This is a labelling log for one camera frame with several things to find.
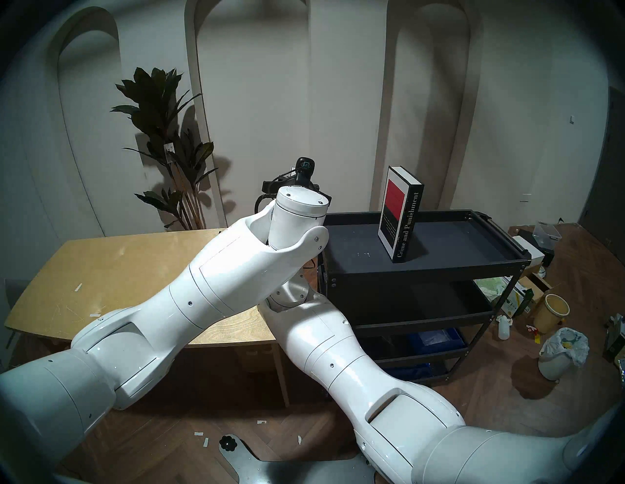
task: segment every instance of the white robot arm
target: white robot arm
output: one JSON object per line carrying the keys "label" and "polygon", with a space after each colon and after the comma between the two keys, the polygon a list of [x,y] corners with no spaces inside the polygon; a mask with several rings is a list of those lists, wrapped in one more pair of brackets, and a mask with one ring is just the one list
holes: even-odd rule
{"label": "white robot arm", "polygon": [[67,351],[0,375],[0,394],[41,453],[60,460],[108,410],[152,389],[204,329],[258,304],[288,357],[334,398],[391,483],[563,481],[616,407],[571,437],[525,437],[467,427],[434,390],[383,372],[343,314],[298,273],[328,242],[327,208],[317,192],[281,188],[277,202],[210,241],[148,301],[97,319]]}
{"label": "white robot arm", "polygon": [[206,244],[149,300],[93,321],[69,350],[0,375],[1,395],[39,451],[58,462],[111,408],[127,408],[150,391],[202,331],[254,307],[315,257],[328,242],[328,201],[311,194],[322,216],[305,217],[287,230],[289,220],[301,216],[274,213],[271,202]]}
{"label": "white robot arm", "polygon": [[[301,291],[287,286],[280,294]],[[319,382],[354,427],[362,453],[393,484],[559,483],[603,435],[616,406],[570,437],[516,435],[465,426],[440,394],[382,371],[362,350],[349,322],[310,290],[289,309],[276,294],[258,308],[291,361]]]}

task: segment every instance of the trash bin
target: trash bin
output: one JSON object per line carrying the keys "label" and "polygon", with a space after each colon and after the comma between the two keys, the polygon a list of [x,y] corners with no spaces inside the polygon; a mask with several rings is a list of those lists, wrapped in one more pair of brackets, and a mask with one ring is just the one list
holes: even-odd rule
{"label": "trash bin", "polygon": [[534,317],[534,327],[545,334],[551,331],[571,310],[567,302],[555,294],[547,294]]}
{"label": "trash bin", "polygon": [[560,328],[538,353],[538,370],[546,379],[558,380],[571,364],[584,364],[588,349],[586,336],[571,328]]}

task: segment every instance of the arched wall panel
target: arched wall panel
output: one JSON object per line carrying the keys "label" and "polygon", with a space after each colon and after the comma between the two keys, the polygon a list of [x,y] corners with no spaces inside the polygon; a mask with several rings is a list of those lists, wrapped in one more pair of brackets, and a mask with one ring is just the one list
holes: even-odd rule
{"label": "arched wall panel", "polygon": [[197,58],[229,224],[308,155],[308,14],[299,0],[200,1]]}

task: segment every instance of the book spine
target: book spine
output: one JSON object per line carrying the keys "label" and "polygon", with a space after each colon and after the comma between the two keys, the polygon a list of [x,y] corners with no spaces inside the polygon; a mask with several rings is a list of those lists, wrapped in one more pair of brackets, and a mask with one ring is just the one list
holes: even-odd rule
{"label": "book spine", "polygon": [[408,243],[413,233],[414,221],[417,218],[421,196],[423,195],[423,185],[411,185],[406,196],[406,208],[399,224],[399,240],[393,253],[393,262],[402,262],[408,252]]}

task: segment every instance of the book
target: book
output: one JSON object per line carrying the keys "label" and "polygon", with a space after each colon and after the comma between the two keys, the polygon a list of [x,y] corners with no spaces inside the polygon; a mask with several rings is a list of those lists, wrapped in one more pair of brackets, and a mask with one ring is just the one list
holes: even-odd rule
{"label": "book", "polygon": [[377,235],[393,262],[403,262],[419,210],[423,184],[401,166],[389,166]]}

